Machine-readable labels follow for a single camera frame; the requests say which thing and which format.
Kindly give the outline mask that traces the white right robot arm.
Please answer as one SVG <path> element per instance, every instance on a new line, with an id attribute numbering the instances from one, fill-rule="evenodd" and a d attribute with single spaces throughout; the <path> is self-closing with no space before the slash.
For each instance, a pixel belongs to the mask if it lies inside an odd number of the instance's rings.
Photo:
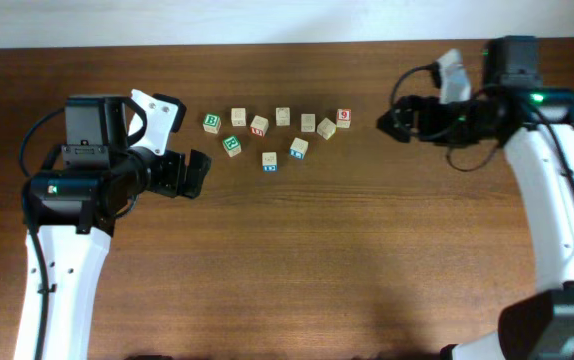
<path id="1" fill-rule="evenodd" d="M 438 96 L 392 93 L 378 128 L 448 150 L 494 140 L 519 185 L 535 255 L 536 292 L 506 307 L 494 332 L 451 344 L 444 359 L 574 359 L 574 91 L 547 87 L 533 36 L 488 41 L 480 89 L 459 51 L 426 71 Z"/>

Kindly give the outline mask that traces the green R wooden block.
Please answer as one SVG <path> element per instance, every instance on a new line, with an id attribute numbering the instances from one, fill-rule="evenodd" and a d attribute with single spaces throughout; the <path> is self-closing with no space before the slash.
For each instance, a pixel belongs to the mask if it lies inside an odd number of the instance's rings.
<path id="1" fill-rule="evenodd" d="M 222 144 L 229 157 L 234 157 L 242 151 L 241 142 L 235 135 L 225 138 Z"/>

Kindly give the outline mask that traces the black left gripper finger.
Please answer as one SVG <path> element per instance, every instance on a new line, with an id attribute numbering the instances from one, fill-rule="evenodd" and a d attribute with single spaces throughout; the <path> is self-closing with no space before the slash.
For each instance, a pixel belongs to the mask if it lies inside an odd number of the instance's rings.
<path id="1" fill-rule="evenodd" d="M 205 174 L 202 172 L 187 172 L 183 183 L 179 187 L 179 195 L 195 199 L 201 192 L 205 179 Z"/>
<path id="2" fill-rule="evenodd" d="M 211 169 L 212 158 L 203 152 L 192 149 L 187 163 L 188 176 L 206 176 Z"/>

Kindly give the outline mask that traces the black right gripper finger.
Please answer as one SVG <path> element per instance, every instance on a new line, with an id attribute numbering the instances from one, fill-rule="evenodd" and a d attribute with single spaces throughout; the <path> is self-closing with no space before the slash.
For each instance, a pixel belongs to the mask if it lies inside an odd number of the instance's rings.
<path id="1" fill-rule="evenodd" d="M 377 125 L 377 128 L 397 142 L 409 143 L 411 141 L 411 136 L 397 124 L 391 122 L 380 122 Z"/>
<path id="2" fill-rule="evenodd" d="M 377 120 L 378 128 L 409 128 L 410 120 L 406 104 L 395 104 L 386 110 Z"/>

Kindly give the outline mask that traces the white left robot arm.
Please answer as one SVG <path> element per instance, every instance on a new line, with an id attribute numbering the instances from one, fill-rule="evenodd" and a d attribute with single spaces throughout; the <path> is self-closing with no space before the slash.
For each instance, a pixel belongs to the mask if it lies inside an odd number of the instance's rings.
<path id="1" fill-rule="evenodd" d="M 14 356 L 84 359 L 115 225 L 151 192 L 194 199 L 211 159 L 167 147 L 186 114 L 177 98 L 74 95 L 58 109 L 66 138 L 21 190 L 27 281 Z"/>

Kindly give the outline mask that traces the blue lettered wooden block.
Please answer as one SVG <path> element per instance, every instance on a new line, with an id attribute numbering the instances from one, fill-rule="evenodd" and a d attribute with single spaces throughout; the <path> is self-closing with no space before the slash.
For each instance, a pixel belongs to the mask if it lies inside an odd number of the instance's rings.
<path id="1" fill-rule="evenodd" d="M 264 172 L 276 172 L 278 170 L 278 161 L 276 152 L 262 153 L 262 168 Z"/>

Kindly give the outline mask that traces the blue edged wooden block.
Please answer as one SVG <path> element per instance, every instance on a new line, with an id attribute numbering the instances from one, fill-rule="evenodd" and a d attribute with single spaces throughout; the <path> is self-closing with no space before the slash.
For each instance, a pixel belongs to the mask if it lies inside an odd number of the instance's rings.
<path id="1" fill-rule="evenodd" d="M 308 147 L 308 141 L 296 137 L 290 146 L 289 154 L 296 159 L 302 160 L 307 153 Z"/>

